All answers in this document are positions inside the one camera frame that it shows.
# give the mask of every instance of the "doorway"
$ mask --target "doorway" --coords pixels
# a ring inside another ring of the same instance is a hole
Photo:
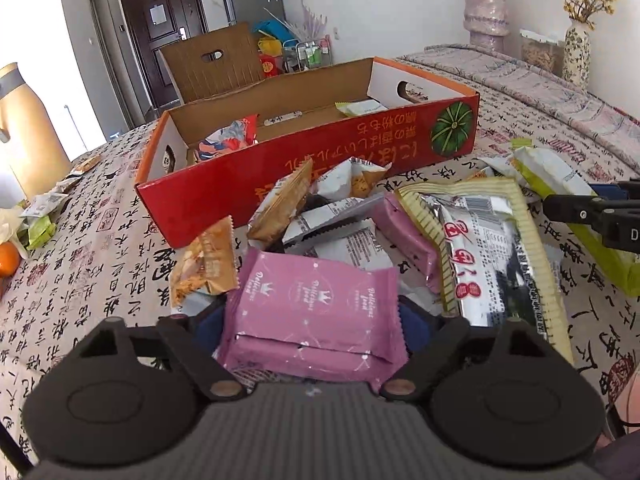
[[[201,0],[121,0],[140,72],[153,108],[178,102],[159,51],[207,30]]]
[[[144,123],[113,24],[109,0],[89,0],[95,35],[111,86],[129,130]]]

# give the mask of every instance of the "vase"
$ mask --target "vase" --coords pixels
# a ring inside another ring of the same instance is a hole
[[[591,64],[590,28],[586,23],[572,20],[564,38],[562,78],[586,90]]]
[[[29,200],[50,191],[71,169],[44,104],[17,63],[0,68],[0,132],[0,150]]]
[[[504,53],[509,33],[507,0],[465,0],[465,28],[469,43]]]

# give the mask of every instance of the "barcode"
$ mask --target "barcode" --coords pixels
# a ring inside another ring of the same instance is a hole
[[[491,215],[494,213],[490,198],[465,196],[465,206],[469,211],[473,211],[474,213],[489,213]]]
[[[479,223],[482,227],[487,227],[489,229],[491,229],[492,226],[502,227],[502,219],[494,214],[479,213],[476,211],[473,211],[473,213],[475,213],[475,215],[478,217],[480,221]]]

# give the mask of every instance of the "tripod leg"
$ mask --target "tripod leg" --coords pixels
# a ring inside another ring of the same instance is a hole
[[[0,424],[0,450],[17,469],[20,476],[25,476],[33,468],[33,464],[15,443],[4,424]]]

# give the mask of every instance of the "bed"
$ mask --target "bed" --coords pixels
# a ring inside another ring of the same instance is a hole
[[[555,76],[463,45],[429,47],[401,60],[480,92],[476,146],[472,155],[400,174],[381,182],[381,189],[465,178],[484,167],[475,156],[502,155],[515,137],[555,150],[590,182],[638,176],[640,126]],[[71,192],[53,240],[22,263],[0,300],[0,416],[32,460],[20,410],[38,380],[104,317],[143,326],[170,312],[168,275],[176,254],[132,186],[154,125],[81,158],[102,155]],[[612,286],[571,231],[540,209],[530,210],[542,239],[562,254],[559,288],[575,366],[610,405],[636,368],[640,298]],[[236,231],[238,254],[246,246],[244,232]],[[401,276],[414,272],[406,261],[398,267]],[[16,478],[2,460],[5,477]]]

